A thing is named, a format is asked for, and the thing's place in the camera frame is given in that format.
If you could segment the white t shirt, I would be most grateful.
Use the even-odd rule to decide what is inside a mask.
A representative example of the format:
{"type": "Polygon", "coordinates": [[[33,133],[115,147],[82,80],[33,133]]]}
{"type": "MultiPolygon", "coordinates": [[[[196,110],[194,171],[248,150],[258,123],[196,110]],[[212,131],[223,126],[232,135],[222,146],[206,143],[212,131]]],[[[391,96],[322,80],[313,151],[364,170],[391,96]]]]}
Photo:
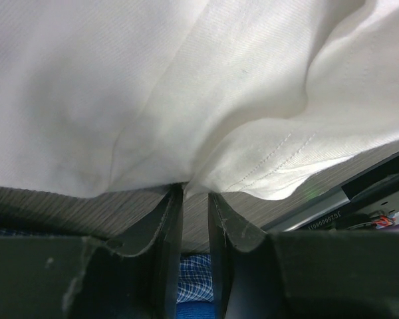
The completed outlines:
{"type": "Polygon", "coordinates": [[[0,1],[0,187],[278,200],[399,140],[399,1],[0,1]]]}

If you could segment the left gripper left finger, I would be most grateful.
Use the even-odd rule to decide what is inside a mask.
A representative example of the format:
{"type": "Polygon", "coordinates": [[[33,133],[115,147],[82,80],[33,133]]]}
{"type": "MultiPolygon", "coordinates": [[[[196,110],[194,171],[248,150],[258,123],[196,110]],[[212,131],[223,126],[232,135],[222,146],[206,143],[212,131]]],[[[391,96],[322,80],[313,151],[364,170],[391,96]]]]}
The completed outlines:
{"type": "Polygon", "coordinates": [[[0,236],[0,318],[174,318],[183,190],[107,241],[0,236]]]}

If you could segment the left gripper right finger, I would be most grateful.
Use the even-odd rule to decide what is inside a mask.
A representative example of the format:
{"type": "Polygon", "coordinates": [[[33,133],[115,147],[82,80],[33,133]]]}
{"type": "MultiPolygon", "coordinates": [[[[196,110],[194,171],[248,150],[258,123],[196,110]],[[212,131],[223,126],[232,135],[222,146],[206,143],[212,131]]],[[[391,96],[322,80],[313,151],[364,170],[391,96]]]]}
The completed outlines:
{"type": "Polygon", "coordinates": [[[266,233],[208,197],[217,318],[399,318],[399,232],[266,233]]]}

